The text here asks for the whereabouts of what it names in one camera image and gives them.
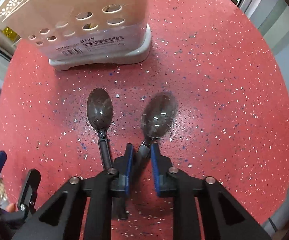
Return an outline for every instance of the metal bolt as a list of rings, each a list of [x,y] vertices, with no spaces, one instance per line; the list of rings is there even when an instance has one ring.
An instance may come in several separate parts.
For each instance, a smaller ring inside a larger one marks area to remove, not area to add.
[[[214,177],[209,176],[209,177],[206,177],[206,182],[208,184],[214,184],[216,182],[216,179]]]
[[[115,168],[109,168],[107,173],[113,175],[117,173],[117,170]]]
[[[179,170],[178,170],[178,168],[176,168],[176,167],[171,167],[171,168],[169,168],[169,172],[171,173],[171,174],[175,174],[175,173],[177,173]]]
[[[79,182],[79,178],[78,177],[72,177],[70,180],[69,180],[69,182],[71,183],[71,184],[77,184],[78,182]]]
[[[20,205],[21,211],[25,211],[25,206],[23,204]]]

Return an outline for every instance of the spoon handle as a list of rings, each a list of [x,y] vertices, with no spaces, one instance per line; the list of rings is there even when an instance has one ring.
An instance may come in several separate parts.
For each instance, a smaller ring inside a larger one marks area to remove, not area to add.
[[[112,156],[109,148],[109,142],[110,140],[107,138],[100,138],[98,140],[100,156],[104,170],[112,167]]]
[[[131,187],[138,182],[149,161],[150,148],[141,144],[134,156],[133,172],[130,178]]]

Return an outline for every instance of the spoon bowl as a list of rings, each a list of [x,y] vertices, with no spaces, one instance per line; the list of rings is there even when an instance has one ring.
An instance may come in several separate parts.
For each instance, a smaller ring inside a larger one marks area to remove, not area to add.
[[[170,92],[155,94],[141,117],[141,129],[145,138],[157,140],[170,129],[177,111],[177,101]]]
[[[102,88],[92,90],[86,105],[86,114],[93,129],[107,130],[113,116],[113,106],[108,93]]]

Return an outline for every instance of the dark spoon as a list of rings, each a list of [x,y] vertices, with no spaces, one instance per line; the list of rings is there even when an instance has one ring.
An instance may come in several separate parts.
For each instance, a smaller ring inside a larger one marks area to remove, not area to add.
[[[112,116],[113,106],[108,93],[102,88],[92,90],[88,97],[86,113],[89,123],[96,130],[99,136],[98,145],[102,160],[103,169],[112,167],[112,156],[107,138],[107,129],[109,128]]]
[[[170,129],[177,112],[177,101],[170,92],[155,94],[146,105],[141,118],[144,141],[134,157],[131,184],[137,183],[150,160],[150,145],[163,137]]]

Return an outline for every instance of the red surface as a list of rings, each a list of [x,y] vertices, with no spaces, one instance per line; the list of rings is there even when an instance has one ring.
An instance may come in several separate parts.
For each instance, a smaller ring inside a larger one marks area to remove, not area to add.
[[[156,92],[170,90],[179,112],[162,153],[192,176],[222,181],[264,222],[289,184],[289,97],[267,44],[229,0],[150,0],[149,9],[153,46],[140,64],[57,72],[35,46],[19,44],[0,100],[10,199],[32,168],[42,174],[38,206],[71,176],[102,170],[86,116],[91,90],[105,88],[113,100],[114,157],[127,142],[138,147],[142,110]],[[171,205],[155,196],[149,166],[128,203],[129,220],[112,222],[112,238],[171,239]]]

